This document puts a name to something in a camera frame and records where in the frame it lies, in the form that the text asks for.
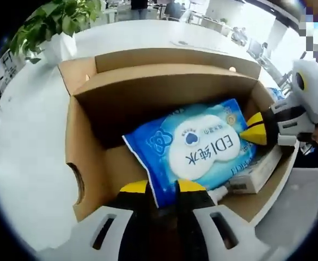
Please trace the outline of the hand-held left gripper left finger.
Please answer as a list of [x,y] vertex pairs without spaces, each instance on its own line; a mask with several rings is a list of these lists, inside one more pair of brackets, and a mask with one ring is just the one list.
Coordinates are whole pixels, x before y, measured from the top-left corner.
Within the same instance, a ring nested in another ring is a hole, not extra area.
[[144,260],[148,181],[129,183],[76,227],[76,260]]

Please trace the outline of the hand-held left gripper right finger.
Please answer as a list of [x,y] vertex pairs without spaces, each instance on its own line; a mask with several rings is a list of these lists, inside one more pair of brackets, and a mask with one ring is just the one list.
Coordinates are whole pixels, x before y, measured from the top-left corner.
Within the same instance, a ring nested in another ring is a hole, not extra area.
[[270,247],[255,228],[224,205],[215,205],[200,184],[179,179],[177,228],[185,260],[264,260]]

